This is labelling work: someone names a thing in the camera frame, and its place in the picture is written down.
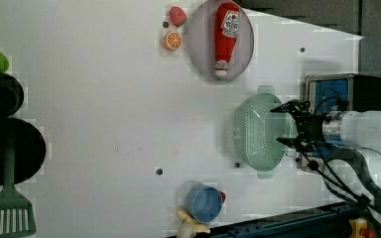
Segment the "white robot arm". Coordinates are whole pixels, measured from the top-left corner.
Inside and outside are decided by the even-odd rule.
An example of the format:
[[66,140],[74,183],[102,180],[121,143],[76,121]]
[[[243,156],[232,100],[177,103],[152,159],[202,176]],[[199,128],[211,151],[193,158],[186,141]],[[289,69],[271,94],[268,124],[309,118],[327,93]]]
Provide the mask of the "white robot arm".
[[317,153],[317,171],[335,196],[381,215],[381,111],[331,111],[316,115],[307,101],[292,100],[272,111],[287,113],[297,135],[278,141],[305,158]]

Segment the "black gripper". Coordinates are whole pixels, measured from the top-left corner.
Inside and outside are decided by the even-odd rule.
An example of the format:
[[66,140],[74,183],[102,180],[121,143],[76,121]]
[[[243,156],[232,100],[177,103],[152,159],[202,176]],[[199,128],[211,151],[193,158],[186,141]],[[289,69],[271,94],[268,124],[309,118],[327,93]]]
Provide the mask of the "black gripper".
[[292,100],[274,109],[273,113],[289,113],[294,119],[298,135],[295,138],[277,138],[281,144],[300,153],[313,152],[317,144],[324,142],[322,133],[323,115],[314,115],[309,111],[308,101]]

